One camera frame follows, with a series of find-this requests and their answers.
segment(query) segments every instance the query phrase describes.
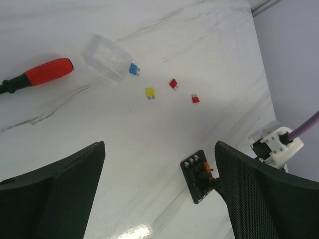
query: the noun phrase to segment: orange component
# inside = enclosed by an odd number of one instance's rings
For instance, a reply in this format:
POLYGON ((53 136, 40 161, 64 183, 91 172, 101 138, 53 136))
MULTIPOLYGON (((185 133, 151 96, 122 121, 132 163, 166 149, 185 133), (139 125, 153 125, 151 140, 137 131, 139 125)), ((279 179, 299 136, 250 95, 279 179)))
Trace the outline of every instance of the orange component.
POLYGON ((206 173, 210 173, 210 166, 208 163, 203 163, 203 169, 206 173))

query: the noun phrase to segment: red fuse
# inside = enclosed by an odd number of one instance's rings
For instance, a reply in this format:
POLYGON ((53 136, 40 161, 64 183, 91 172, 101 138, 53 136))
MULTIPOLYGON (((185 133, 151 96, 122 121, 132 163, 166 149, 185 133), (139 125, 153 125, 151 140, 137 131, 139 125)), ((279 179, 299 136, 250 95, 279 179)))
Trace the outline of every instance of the red fuse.
POLYGON ((177 81, 175 79, 172 79, 172 81, 169 84, 174 90, 178 88, 177 81))
POLYGON ((199 100, 199 98, 198 98, 198 96, 196 94, 195 95, 191 95, 191 99, 193 100, 194 104, 200 102, 200 100, 199 100))

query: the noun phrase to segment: clear plastic container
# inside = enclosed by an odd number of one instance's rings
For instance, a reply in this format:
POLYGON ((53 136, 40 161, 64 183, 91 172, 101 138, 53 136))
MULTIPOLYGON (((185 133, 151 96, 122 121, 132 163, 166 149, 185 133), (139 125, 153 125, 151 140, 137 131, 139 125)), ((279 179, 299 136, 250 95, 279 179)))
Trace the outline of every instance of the clear plastic container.
POLYGON ((125 78, 133 60, 119 45, 97 34, 93 35, 83 57, 86 64, 114 82, 125 78))

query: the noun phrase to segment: white wall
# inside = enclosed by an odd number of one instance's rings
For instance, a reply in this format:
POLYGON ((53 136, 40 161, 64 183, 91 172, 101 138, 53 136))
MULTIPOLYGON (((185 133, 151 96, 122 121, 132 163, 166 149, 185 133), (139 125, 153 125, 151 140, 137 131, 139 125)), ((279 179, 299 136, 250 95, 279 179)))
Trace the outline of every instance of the white wall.
POLYGON ((261 4, 262 2, 265 2, 267 0, 248 0, 250 4, 250 8, 254 8, 255 6, 261 4))
MULTIPOLYGON (((319 0, 283 0, 254 18, 277 120, 295 129, 319 110, 319 0)), ((319 124, 289 172, 319 181, 319 124)))

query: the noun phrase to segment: wire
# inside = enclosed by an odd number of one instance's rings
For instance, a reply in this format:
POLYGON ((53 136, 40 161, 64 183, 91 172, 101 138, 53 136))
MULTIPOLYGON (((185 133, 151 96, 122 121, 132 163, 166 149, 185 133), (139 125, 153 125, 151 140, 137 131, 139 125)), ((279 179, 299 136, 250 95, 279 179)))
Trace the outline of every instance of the wire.
POLYGON ((317 111, 317 113, 315 113, 309 120, 304 122, 301 126, 299 126, 294 131, 289 133, 288 140, 293 141, 295 138, 307 132, 311 127, 313 127, 318 122, 319 122, 319 111, 317 111))

